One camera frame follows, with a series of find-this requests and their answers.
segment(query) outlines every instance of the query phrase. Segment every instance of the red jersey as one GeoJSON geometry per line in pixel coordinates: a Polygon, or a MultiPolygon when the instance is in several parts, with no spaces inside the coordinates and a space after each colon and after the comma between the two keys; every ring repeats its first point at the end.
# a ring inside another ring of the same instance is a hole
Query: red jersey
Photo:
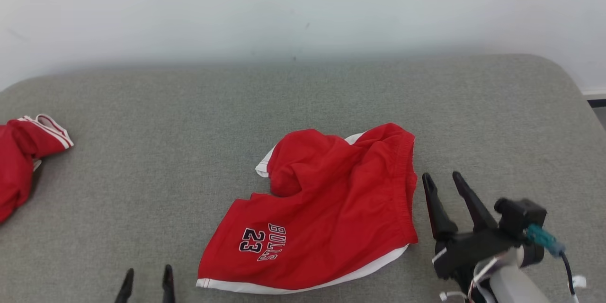
{"type": "Polygon", "coordinates": [[[369,275],[418,242],[415,137],[396,124],[355,137],[286,135],[268,155],[274,195],[232,204],[204,250],[197,286],[312,290],[369,275]]]}

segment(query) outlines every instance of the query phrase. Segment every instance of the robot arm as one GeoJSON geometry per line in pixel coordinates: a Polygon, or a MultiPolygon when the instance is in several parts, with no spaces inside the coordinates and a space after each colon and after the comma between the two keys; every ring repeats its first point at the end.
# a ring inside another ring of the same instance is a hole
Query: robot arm
{"type": "MultiPolygon", "coordinates": [[[[459,233],[457,225],[444,211],[431,176],[425,173],[422,180],[431,231],[436,240],[436,255],[431,262],[438,277],[455,280],[467,294],[468,301],[474,303],[549,303],[520,270],[543,260],[544,247],[528,235],[529,230],[543,231],[545,208],[528,199],[500,199],[494,205],[501,214],[497,223],[461,174],[454,172],[454,183],[474,223],[473,232],[459,233]]],[[[552,241],[549,245],[556,247],[550,252],[565,259],[563,245],[554,238],[552,241]]]]}

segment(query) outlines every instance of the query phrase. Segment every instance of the gray fabric surface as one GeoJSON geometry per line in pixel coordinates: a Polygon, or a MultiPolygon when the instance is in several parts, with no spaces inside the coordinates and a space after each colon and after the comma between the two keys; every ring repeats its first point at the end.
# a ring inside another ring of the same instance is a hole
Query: gray fabric surface
{"type": "MultiPolygon", "coordinates": [[[[530,55],[324,66],[129,70],[42,77],[0,92],[0,121],[47,113],[73,150],[44,161],[33,197],[0,225],[0,302],[113,302],[134,267],[132,303],[161,301],[164,264],[179,303],[439,302],[420,175],[460,230],[471,219],[450,174],[487,205],[528,197],[590,288],[606,291],[606,133],[569,76],[530,55]],[[288,296],[195,288],[197,266],[234,199],[268,192],[254,167],[284,134],[343,137],[395,122],[416,135],[420,242],[362,279],[288,296]]],[[[569,302],[563,264],[527,270],[569,302]]]]}

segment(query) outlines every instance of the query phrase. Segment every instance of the wire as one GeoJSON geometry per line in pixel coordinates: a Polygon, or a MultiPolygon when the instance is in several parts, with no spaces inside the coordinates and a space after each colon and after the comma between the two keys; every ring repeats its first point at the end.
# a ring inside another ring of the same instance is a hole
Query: wire
{"type": "Polygon", "coordinates": [[[446,300],[448,300],[448,297],[452,297],[452,296],[461,296],[463,298],[464,302],[467,302],[467,295],[463,294],[463,292],[440,292],[440,299],[443,302],[446,302],[446,300]]]}
{"type": "Polygon", "coordinates": [[[473,290],[474,286],[476,286],[476,284],[478,284],[479,282],[481,282],[483,280],[482,277],[484,275],[486,275],[486,273],[492,268],[492,266],[494,266],[494,264],[496,262],[498,262],[502,257],[503,256],[492,258],[492,260],[490,262],[488,262],[488,264],[486,264],[482,268],[482,270],[480,270],[479,273],[472,278],[472,282],[469,284],[469,290],[467,291],[467,299],[469,299],[469,301],[471,303],[473,303],[472,290],[473,290]]]}
{"type": "Polygon", "coordinates": [[[572,270],[570,270],[570,264],[568,263],[568,258],[566,258],[566,255],[564,254],[564,252],[560,252],[560,257],[562,257],[562,260],[564,261],[564,266],[566,267],[566,275],[569,278],[569,289],[570,289],[570,294],[572,296],[576,296],[576,294],[574,293],[574,285],[573,285],[573,281],[572,281],[572,270]]]}

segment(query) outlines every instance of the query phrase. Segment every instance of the white wall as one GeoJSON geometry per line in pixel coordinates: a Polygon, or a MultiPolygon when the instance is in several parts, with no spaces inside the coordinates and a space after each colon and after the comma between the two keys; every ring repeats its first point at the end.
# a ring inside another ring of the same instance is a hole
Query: white wall
{"type": "Polygon", "coordinates": [[[0,0],[0,89],[101,65],[426,52],[535,53],[606,94],[606,0],[0,0]]]}

